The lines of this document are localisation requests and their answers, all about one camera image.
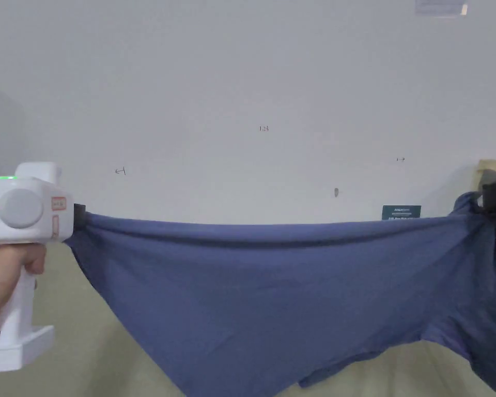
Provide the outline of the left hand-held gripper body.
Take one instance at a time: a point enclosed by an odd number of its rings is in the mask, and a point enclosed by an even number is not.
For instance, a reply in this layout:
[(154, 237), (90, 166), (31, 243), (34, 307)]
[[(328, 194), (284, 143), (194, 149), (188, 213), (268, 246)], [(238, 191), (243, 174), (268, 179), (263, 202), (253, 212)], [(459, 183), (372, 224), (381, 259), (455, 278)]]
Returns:
[[(59, 185), (53, 162), (25, 162), (0, 176), (0, 245), (62, 242), (85, 223), (86, 207)], [(51, 348), (53, 326), (32, 322), (36, 279), (22, 271), (0, 312), (0, 372), (20, 370)]]

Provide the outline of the person's left hand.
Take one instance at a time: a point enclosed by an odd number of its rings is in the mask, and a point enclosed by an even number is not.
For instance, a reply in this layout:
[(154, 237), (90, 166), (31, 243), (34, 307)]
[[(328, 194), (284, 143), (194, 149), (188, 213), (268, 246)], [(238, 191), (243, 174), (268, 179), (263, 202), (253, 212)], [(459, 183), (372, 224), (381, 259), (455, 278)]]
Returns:
[(46, 246), (41, 244), (0, 245), (0, 310), (10, 299), (22, 270), (43, 274), (46, 253)]

